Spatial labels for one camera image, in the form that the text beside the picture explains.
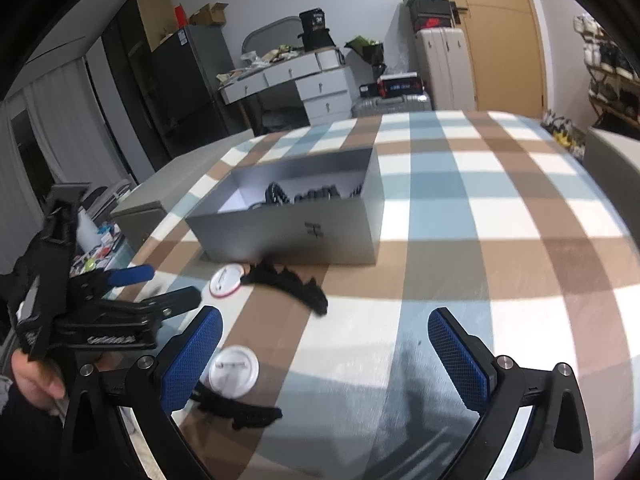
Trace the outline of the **person's left hand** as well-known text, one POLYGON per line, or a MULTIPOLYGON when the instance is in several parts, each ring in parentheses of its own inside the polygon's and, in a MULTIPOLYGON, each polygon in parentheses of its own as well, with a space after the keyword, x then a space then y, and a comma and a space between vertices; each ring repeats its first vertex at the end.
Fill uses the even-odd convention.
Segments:
POLYGON ((49 415, 61 414, 58 404, 65 399, 66 389, 55 367, 42 361, 31 361, 21 349, 12 353, 14 382, 24 398, 49 415))

